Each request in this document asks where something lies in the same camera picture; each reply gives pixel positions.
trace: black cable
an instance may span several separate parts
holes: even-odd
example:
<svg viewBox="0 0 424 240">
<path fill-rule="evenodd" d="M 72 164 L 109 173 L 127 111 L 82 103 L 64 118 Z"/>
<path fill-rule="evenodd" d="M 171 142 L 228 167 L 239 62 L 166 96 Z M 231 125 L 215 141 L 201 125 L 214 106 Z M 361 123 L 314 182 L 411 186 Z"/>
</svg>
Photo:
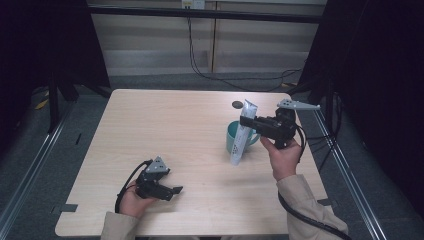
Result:
<svg viewBox="0 0 424 240">
<path fill-rule="evenodd" d="M 321 140 L 319 140 L 319 141 L 317 141 L 317 142 L 310 143 L 310 144 L 309 144 L 309 146 L 310 146 L 310 147 L 312 147 L 312 146 L 316 146 L 316 145 L 321 144 L 322 142 L 324 142 L 324 140 L 326 140 L 326 139 L 321 139 Z M 320 147 L 318 147 L 317 149 L 314 149 L 314 151 L 313 151 L 312 153 L 315 153 L 315 152 L 317 152 L 317 151 L 321 150 L 321 149 L 322 149 L 323 147 L 325 147 L 325 146 L 327 146 L 327 142 L 324 142 L 324 144 L 323 144 L 323 145 L 321 145 L 321 146 L 320 146 Z"/>
<path fill-rule="evenodd" d="M 194 57 L 194 47 L 193 47 L 191 19 L 190 18 L 187 18 L 187 23 L 188 23 L 188 30 L 189 30 L 190 65 L 191 65 L 191 68 L 193 69 L 193 71 L 200 77 L 203 77 L 203 78 L 206 78 L 206 79 L 209 79 L 209 80 L 214 80 L 214 81 L 221 81 L 221 82 L 226 83 L 226 84 L 228 84 L 232 87 L 235 87 L 237 89 L 247 91 L 247 92 L 271 92 L 271 91 L 274 91 L 275 89 L 278 89 L 278 88 L 281 87 L 281 84 L 284 83 L 285 77 L 293 75 L 296 72 L 302 71 L 302 69 L 290 69 L 290 70 L 284 71 L 281 74 L 281 76 L 279 76 L 279 77 L 271 77 L 271 78 L 254 78 L 254 77 L 251 77 L 251 78 L 217 78 L 217 77 L 206 76 L 199 70 L 197 63 L 196 63 L 196 59 Z M 281 79 L 281 82 L 278 84 L 278 86 L 273 87 L 271 89 L 267 89 L 267 90 L 251 90 L 251 89 L 243 88 L 243 87 L 240 87 L 240 86 L 237 86 L 235 84 L 228 82 L 228 81 L 234 81 L 234 80 L 277 80 L 277 79 Z"/>
<path fill-rule="evenodd" d="M 286 93 L 288 95 L 290 95 L 290 96 L 293 96 L 293 95 L 295 95 L 297 93 L 309 91 L 309 90 L 311 90 L 314 87 L 314 85 L 317 82 L 318 82 L 317 80 L 304 82 L 304 83 L 299 84 L 296 87 L 288 90 Z"/>
<path fill-rule="evenodd" d="M 327 162 L 328 156 L 330 156 L 331 151 L 333 151 L 334 144 L 331 144 L 330 149 L 328 150 L 327 154 L 325 155 L 324 159 L 322 160 L 322 163 L 318 167 L 318 172 L 320 173 L 322 168 L 324 167 L 324 164 Z"/>
<path fill-rule="evenodd" d="M 337 92 L 335 92 L 335 95 L 336 95 L 337 125 L 336 125 L 336 130 L 334 131 L 334 138 L 337 139 L 337 136 L 341 128 L 341 123 L 342 123 L 343 106 Z"/>
<path fill-rule="evenodd" d="M 322 229 L 324 231 L 327 231 L 331 234 L 336 235 L 337 237 L 344 239 L 344 240 L 351 240 L 351 238 L 344 232 L 340 231 L 337 228 L 334 228 L 332 226 L 329 226 L 325 223 L 319 222 L 315 219 L 309 218 L 303 214 L 301 214 L 300 212 L 294 210 L 292 207 L 290 207 L 290 205 L 286 202 L 286 200 L 284 200 L 283 196 L 281 196 L 281 194 L 278 192 L 278 199 L 280 200 L 281 205 L 283 206 L 283 208 L 290 213 L 292 216 L 294 216 L 295 218 L 299 219 L 300 221 L 312 225 L 314 227 L 317 227 L 319 229 Z"/>
<path fill-rule="evenodd" d="M 119 205 L 121 204 L 122 198 L 124 197 L 125 192 L 127 191 L 128 188 L 134 186 L 131 185 L 129 187 L 128 184 L 130 183 L 131 179 L 133 178 L 134 174 L 138 171 L 138 169 L 140 169 L 143 165 L 147 165 L 150 161 L 144 161 L 143 163 L 141 163 L 140 165 L 138 165 L 138 167 L 136 167 L 134 169 L 134 171 L 131 173 L 130 177 L 128 178 L 128 180 L 125 182 L 124 186 L 122 187 L 121 191 L 118 193 L 118 197 L 116 199 L 115 202 L 115 213 L 119 213 Z"/>
<path fill-rule="evenodd" d="M 306 148 L 306 133 L 305 133 L 305 130 L 299 125 L 297 126 L 296 131 L 299 134 L 300 147 L 302 149 L 301 152 L 300 152 L 300 156 L 299 156 L 299 162 L 300 162 L 300 158 L 302 157 L 303 152 L 305 151 L 305 148 Z"/>
<path fill-rule="evenodd" d="M 323 136 L 318 136 L 318 137 L 308 137 L 306 140 L 323 140 L 323 139 L 326 139 L 327 137 L 330 137 L 330 135 L 323 135 Z"/>
<path fill-rule="evenodd" d="M 317 142 L 317 143 L 315 143 L 315 144 L 310 144 L 309 146 L 318 145 L 318 144 L 319 144 L 319 143 L 321 143 L 321 142 L 322 142 L 322 141 L 319 141 L 319 142 Z M 324 144 L 322 144 L 321 146 L 319 146 L 319 147 L 315 148 L 315 149 L 312 151 L 312 153 L 316 153 L 316 152 L 320 151 L 321 149 L 323 149 L 323 148 L 325 148 L 325 147 L 328 147 L 328 141 L 324 142 Z"/>
</svg>

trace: hand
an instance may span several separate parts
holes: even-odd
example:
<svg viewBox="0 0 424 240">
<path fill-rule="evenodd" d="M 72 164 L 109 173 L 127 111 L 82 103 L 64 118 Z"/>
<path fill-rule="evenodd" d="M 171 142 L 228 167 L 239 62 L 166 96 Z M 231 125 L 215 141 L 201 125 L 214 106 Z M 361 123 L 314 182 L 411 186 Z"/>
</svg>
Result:
<svg viewBox="0 0 424 240">
<path fill-rule="evenodd" d="M 135 193 L 136 183 L 135 180 L 129 184 L 127 191 L 122 197 L 121 204 L 119 205 L 119 211 L 121 214 L 132 216 L 140 219 L 143 216 L 146 209 L 156 202 L 156 198 L 141 198 Z"/>
<path fill-rule="evenodd" d="M 283 178 L 296 175 L 296 167 L 299 162 L 302 148 L 292 139 L 287 142 L 287 146 L 283 149 L 277 149 L 274 144 L 266 137 L 261 137 L 262 145 L 268 150 L 272 175 L 275 180 L 279 181 Z"/>
</svg>

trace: teal mug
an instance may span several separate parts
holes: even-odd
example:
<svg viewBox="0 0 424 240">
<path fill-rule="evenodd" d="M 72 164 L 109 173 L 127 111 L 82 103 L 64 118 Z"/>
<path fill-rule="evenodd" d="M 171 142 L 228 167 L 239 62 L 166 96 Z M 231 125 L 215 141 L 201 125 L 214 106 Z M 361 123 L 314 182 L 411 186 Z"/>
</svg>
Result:
<svg viewBox="0 0 424 240">
<path fill-rule="evenodd" d="M 228 151 L 228 153 L 231 153 L 231 151 L 233 149 L 234 139 L 236 138 L 238 125 L 239 125 L 239 121 L 233 121 L 227 127 L 227 151 Z M 247 137 L 246 145 L 244 146 L 244 150 L 246 150 L 246 148 L 248 146 L 250 146 L 250 145 L 254 144 L 256 141 L 258 141 L 260 135 L 256 134 L 256 136 L 253 137 L 254 134 L 256 134 L 256 131 L 254 131 L 253 129 L 250 130 L 249 136 Z"/>
</svg>

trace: black bar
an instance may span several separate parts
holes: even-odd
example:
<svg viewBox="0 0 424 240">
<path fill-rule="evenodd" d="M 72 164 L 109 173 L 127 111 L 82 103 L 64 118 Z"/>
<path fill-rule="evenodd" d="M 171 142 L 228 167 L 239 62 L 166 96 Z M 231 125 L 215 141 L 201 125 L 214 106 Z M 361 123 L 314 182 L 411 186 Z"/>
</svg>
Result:
<svg viewBox="0 0 424 240">
<path fill-rule="evenodd" d="M 234 12 L 219 10 L 177 9 L 177 8 L 140 8 L 110 5 L 89 4 L 88 7 L 64 5 L 37 5 L 39 10 L 75 11 L 92 14 L 132 15 L 132 16 L 159 16 L 159 17 L 190 17 L 209 19 L 233 19 L 268 22 L 315 23 L 321 22 L 321 16 L 288 15 L 273 13 Z"/>
</svg>

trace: white wall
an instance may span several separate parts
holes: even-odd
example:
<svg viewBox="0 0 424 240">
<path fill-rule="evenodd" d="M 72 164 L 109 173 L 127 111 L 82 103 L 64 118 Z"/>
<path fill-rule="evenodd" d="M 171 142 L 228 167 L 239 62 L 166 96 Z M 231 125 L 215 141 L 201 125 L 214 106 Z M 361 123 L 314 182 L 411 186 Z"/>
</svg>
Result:
<svg viewBox="0 0 424 240">
<path fill-rule="evenodd" d="M 322 0 L 259 2 L 207 1 L 206 9 L 321 15 L 325 4 Z M 181 1 L 176 0 L 88 0 L 88 3 L 181 8 Z M 96 14 L 92 18 L 109 75 L 193 72 L 187 19 Z M 317 29 L 317 24 L 304 23 L 213 19 L 191 19 L 191 22 L 195 59 L 202 72 L 279 72 L 301 67 Z"/>
</svg>

